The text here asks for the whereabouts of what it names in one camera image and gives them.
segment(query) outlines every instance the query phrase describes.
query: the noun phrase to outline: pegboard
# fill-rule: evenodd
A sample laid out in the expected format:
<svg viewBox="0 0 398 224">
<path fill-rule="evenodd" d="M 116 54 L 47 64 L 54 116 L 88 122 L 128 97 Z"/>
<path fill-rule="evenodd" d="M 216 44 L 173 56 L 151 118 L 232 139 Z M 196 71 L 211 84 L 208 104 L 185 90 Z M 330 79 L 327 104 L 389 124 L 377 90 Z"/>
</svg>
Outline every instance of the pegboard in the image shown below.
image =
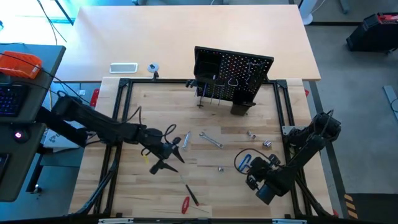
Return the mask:
<svg viewBox="0 0 398 224">
<path fill-rule="evenodd" d="M 198 71 L 203 58 L 212 60 L 208 65 L 213 71 Z M 215 100 L 232 101 L 235 92 L 252 101 L 274 61 L 272 57 L 195 47 L 195 77 L 197 96 Z"/>
</svg>

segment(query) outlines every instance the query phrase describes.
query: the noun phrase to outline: metal screw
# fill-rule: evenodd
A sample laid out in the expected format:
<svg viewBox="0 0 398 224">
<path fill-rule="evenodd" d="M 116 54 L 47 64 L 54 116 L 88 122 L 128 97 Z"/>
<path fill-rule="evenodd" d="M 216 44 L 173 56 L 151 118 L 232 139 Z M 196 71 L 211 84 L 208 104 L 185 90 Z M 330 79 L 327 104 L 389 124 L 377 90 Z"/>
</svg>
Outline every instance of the metal screw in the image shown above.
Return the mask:
<svg viewBox="0 0 398 224">
<path fill-rule="evenodd" d="M 255 139 L 256 135 L 255 134 L 251 134 L 251 131 L 248 131 L 248 135 L 250 136 L 251 139 Z"/>
<path fill-rule="evenodd" d="M 266 140 L 265 142 L 262 143 L 263 146 L 265 147 L 271 147 L 272 142 Z"/>
</svg>

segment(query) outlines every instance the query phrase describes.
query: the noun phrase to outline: wooden table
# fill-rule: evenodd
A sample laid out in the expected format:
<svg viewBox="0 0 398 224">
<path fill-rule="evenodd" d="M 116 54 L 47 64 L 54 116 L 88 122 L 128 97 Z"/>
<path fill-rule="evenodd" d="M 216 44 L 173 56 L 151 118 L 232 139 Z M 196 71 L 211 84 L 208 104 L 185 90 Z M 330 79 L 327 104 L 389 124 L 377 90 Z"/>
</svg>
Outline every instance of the wooden table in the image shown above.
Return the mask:
<svg viewBox="0 0 398 224">
<path fill-rule="evenodd" d="M 162 78 L 191 78 L 195 46 L 274 57 L 272 80 L 320 80 L 296 5 L 81 7 L 57 77 L 100 82 L 111 63 L 137 62 L 125 77 L 158 63 Z"/>
<path fill-rule="evenodd" d="M 112 115 L 118 83 L 118 78 L 103 79 L 97 111 Z M 303 83 L 298 79 L 288 80 L 288 85 L 295 123 L 299 126 L 308 125 L 311 117 Z M 210 99 L 205 98 L 202 101 L 204 107 L 199 109 L 198 100 L 194 97 L 194 88 L 185 88 L 185 85 L 136 83 L 133 86 L 129 116 L 141 105 L 142 122 L 148 127 L 165 131 L 170 124 L 177 124 L 176 130 L 168 137 L 169 140 L 176 136 L 183 139 L 187 131 L 192 132 L 188 151 L 180 151 L 186 163 L 182 164 L 174 156 L 167 163 L 185 177 L 201 203 L 201 210 L 196 209 L 191 200 L 193 207 L 182 215 L 181 205 L 188 192 L 178 174 L 170 170 L 160 170 L 156 175 L 150 174 L 149 169 L 157 159 L 149 155 L 149 164 L 146 164 L 140 155 L 142 146 L 123 144 L 112 213 L 123 212 L 124 217 L 151 218 L 283 218 L 286 213 L 293 214 L 290 193 L 275 197 L 268 206 L 245 184 L 246 176 L 239 174 L 233 167 L 235 155 L 248 147 L 259 149 L 266 155 L 276 154 L 284 163 L 273 88 L 261 86 L 254 99 L 257 105 L 250 108 L 246 116 L 231 115 L 231 102 L 222 101 L 217 106 L 218 101 L 213 100 L 209 104 Z M 137 123 L 137 118 L 133 118 L 131 122 Z M 256 134 L 257 139 L 250 140 L 247 130 Z M 201 131 L 223 143 L 224 148 L 218 149 L 200 138 L 198 134 Z M 265 139 L 272 141 L 270 149 L 262 146 Z M 104 150 L 105 146 L 100 143 L 85 149 L 70 212 L 77 211 L 97 188 Z M 223 166 L 224 172 L 218 172 L 218 166 Z M 331 213 L 320 156 L 315 155 L 304 170 L 309 189 L 325 210 Z M 106 197 L 107 191 L 104 193 L 102 210 Z M 302 197 L 298 199 L 304 211 Z"/>
</svg>

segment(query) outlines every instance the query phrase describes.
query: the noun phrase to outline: floor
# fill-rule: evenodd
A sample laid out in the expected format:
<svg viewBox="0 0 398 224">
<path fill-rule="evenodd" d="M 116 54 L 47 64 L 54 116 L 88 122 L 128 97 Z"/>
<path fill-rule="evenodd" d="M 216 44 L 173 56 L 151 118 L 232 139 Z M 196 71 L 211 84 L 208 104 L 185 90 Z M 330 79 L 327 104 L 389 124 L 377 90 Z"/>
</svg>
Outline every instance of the floor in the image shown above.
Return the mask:
<svg viewBox="0 0 398 224">
<path fill-rule="evenodd" d="M 53 1 L 42 2 L 44 7 L 53 7 Z M 344 15 L 337 0 L 326 0 L 313 14 L 314 21 L 361 21 L 375 12 L 398 10 L 395 0 L 348 2 L 351 11 Z M 230 4 L 232 3 L 287 4 L 288 0 L 230 0 Z M 41 9 L 37 10 L 30 12 L 29 19 L 26 19 L 21 17 L 21 14 L 2 14 L 0 9 L 0 20 L 4 23 L 4 29 L 0 31 L 0 42 L 54 44 L 52 30 L 48 22 L 40 17 Z M 56 11 L 52 13 L 53 17 L 62 17 Z M 67 40 L 70 24 L 56 24 L 56 27 Z M 27 30 L 33 32 L 34 29 L 40 32 L 37 32 L 37 35 L 21 35 Z M 398 174 L 394 172 L 395 158 L 398 156 L 398 140 L 395 138 L 398 135 L 398 120 L 393 115 L 382 89 L 383 85 L 391 85 L 398 93 L 398 55 L 348 51 L 345 38 L 354 29 L 355 27 L 306 27 L 322 76 L 317 87 L 324 110 L 334 109 L 333 116 L 342 122 L 342 132 L 333 145 L 346 192 L 398 194 Z M 62 38 L 59 35 L 57 37 L 58 44 L 64 44 Z M 86 90 L 87 93 L 83 96 L 86 100 L 90 99 L 92 91 L 99 86 L 100 84 L 82 84 L 81 87 L 79 84 L 71 85 L 76 91 L 80 88 Z M 310 90 L 308 83 L 305 83 L 305 86 Z M 53 89 L 62 90 L 62 87 L 60 84 L 54 84 Z M 314 116 L 316 112 L 311 95 L 308 96 L 308 104 Z M 44 105 L 49 106 L 48 98 Z M 47 165 L 51 165 L 51 161 L 53 165 L 45 167 L 40 176 L 39 184 L 44 188 L 43 193 L 31 195 L 21 191 L 15 202 L 0 203 L 0 221 L 59 216 L 68 212 L 78 173 L 75 164 L 78 164 L 79 158 L 76 156 L 73 161 L 69 161 L 70 165 L 63 164 L 60 167 L 57 161 L 66 156 L 57 156 L 59 159 L 49 159 Z M 341 214 L 327 154 L 322 152 L 321 157 L 332 205 Z"/>
</svg>

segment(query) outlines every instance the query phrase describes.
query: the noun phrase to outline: screwdriver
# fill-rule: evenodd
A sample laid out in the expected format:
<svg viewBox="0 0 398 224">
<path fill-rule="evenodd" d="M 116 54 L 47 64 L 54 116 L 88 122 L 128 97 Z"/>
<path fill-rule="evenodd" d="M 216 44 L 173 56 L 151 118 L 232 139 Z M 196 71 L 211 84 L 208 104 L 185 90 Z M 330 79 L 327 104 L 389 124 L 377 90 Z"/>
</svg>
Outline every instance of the screwdriver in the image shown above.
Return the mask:
<svg viewBox="0 0 398 224">
<path fill-rule="evenodd" d="M 188 184 L 185 182 L 184 178 L 182 178 L 182 175 L 180 175 L 182 182 L 185 184 L 185 186 L 187 187 L 189 194 L 191 195 L 191 198 L 193 200 L 193 202 L 195 202 L 195 205 L 199 206 L 199 202 L 198 199 L 195 197 L 195 195 L 192 193 L 191 189 L 188 187 Z"/>
</svg>

